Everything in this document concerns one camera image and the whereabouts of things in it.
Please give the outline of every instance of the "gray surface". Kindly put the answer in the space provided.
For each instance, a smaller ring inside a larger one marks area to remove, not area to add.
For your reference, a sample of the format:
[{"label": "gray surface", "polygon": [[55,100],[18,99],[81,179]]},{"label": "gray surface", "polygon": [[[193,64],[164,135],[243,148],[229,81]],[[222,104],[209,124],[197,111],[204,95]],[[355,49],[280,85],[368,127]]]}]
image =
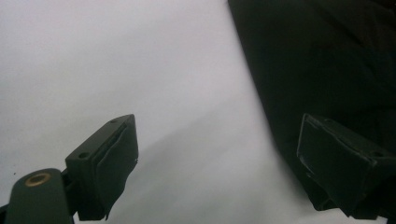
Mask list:
[{"label": "gray surface", "polygon": [[314,211],[275,154],[226,1],[2,1],[0,50],[0,204],[133,113],[140,160],[107,223],[385,223]]}]

